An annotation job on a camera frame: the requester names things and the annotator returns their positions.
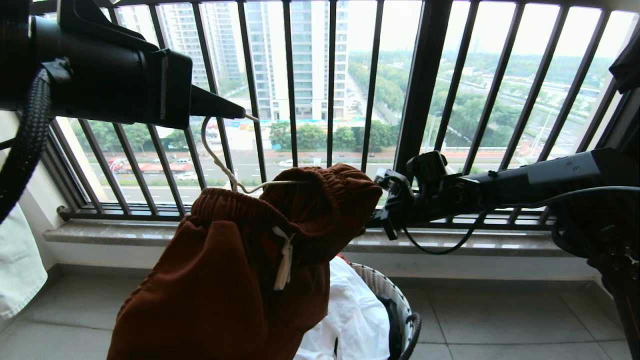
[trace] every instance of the tile floor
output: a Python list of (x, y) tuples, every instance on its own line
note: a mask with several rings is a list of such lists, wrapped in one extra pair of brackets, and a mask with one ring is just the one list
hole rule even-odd
[[(0, 359), (104, 359), (115, 314), (140, 280), (62, 277), (0, 334)], [(404, 293), (423, 319), (412, 359), (630, 359), (622, 331), (581, 291)]]

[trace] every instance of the laundry basket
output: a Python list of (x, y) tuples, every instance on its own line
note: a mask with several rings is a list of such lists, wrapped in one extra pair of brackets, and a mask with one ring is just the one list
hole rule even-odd
[(418, 313), (411, 311), (411, 306), (400, 289), (381, 272), (362, 264), (351, 263), (351, 267), (364, 280), (374, 294), (387, 297), (397, 304), (397, 313), (400, 319), (404, 319), (402, 332), (402, 353), (399, 360), (407, 360), (411, 357), (415, 344), (420, 336), (422, 321)]

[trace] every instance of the car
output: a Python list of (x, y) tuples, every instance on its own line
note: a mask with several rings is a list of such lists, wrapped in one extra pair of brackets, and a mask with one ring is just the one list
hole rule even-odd
[(178, 174), (178, 176), (176, 176), (175, 178), (178, 180), (197, 180), (198, 176), (193, 171), (189, 171)]
[(278, 163), (279, 167), (293, 167), (293, 160), (289, 159), (289, 160), (282, 160), (281, 162)]

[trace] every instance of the white hanger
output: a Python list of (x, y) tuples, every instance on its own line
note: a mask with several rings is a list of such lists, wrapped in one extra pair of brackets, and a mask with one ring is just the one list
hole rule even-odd
[[(252, 120), (253, 122), (259, 122), (260, 120), (257, 117), (253, 117), (249, 114), (245, 115), (246, 118)], [(256, 186), (254, 189), (252, 190), (247, 190), (244, 185), (242, 183), (240, 183), (237, 179), (236, 176), (233, 174), (233, 172), (231, 170), (229, 170), (225, 164), (222, 163), (222, 161), (220, 161), (220, 159), (216, 156), (216, 153), (213, 152), (213, 150), (211, 150), (211, 148), (209, 147), (209, 144), (207, 143), (207, 137), (206, 137), (206, 131), (207, 131), (207, 125), (209, 123), (209, 120), (211, 118), (210, 117), (206, 117), (204, 119), (204, 121), (202, 122), (202, 128), (200, 130), (200, 138), (202, 140), (202, 145), (204, 145), (204, 148), (207, 149), (207, 152), (209, 153), (209, 155), (211, 155), (211, 157), (213, 157), (213, 162), (216, 164), (216, 166), (218, 166), (220, 168), (220, 170), (222, 170), (222, 172), (225, 173), (225, 175), (229, 178), (229, 182), (231, 183), (231, 190), (233, 192), (238, 192), (238, 186), (242, 189), (242, 191), (244, 193), (253, 193), (255, 191), (257, 191), (258, 189), (261, 189), (267, 185), (288, 185), (288, 184), (307, 184), (306, 181), (299, 181), (299, 180), (287, 180), (287, 181), (267, 181), (266, 183), (262, 183), (258, 186)]]

